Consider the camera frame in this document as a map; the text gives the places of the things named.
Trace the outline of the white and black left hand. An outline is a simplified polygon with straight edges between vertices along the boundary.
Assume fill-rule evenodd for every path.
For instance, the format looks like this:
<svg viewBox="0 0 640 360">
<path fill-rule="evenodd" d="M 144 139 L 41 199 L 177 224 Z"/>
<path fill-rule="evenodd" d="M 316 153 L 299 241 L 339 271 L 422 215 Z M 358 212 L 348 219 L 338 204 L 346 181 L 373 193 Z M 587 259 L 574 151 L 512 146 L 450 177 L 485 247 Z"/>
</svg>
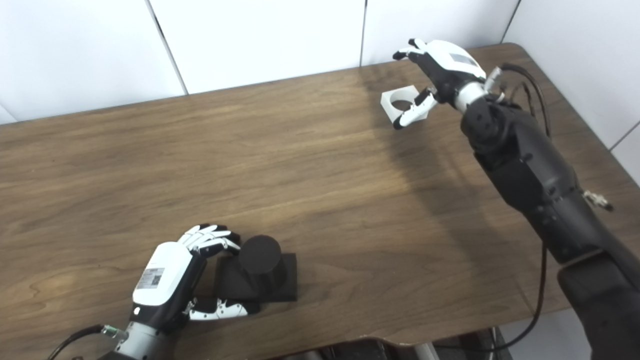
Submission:
<svg viewBox="0 0 640 360">
<path fill-rule="evenodd" d="M 253 301 L 195 296 L 208 259 L 224 252 L 237 256 L 240 249 L 238 234 L 224 225 L 209 223 L 195 225 L 179 239 L 159 244 L 132 293 L 129 321 L 169 334 L 188 322 L 259 313 L 261 306 Z"/>
</svg>

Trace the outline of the white and black right hand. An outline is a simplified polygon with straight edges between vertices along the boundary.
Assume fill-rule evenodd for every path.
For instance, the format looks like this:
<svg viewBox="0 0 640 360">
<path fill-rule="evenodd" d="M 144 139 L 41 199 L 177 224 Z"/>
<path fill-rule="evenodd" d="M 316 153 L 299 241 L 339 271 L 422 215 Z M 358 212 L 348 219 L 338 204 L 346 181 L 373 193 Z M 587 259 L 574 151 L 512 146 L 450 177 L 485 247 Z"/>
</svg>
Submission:
<svg viewBox="0 0 640 360">
<path fill-rule="evenodd" d="M 486 72 L 464 48 L 441 39 L 425 42 L 412 38 L 408 43 L 409 47 L 396 51 L 393 59 L 409 59 L 425 73 L 432 86 L 423 89 L 409 109 L 393 119 L 396 130 L 425 120 L 438 104 L 449 104 L 464 114 L 473 102 L 488 94 Z"/>
</svg>

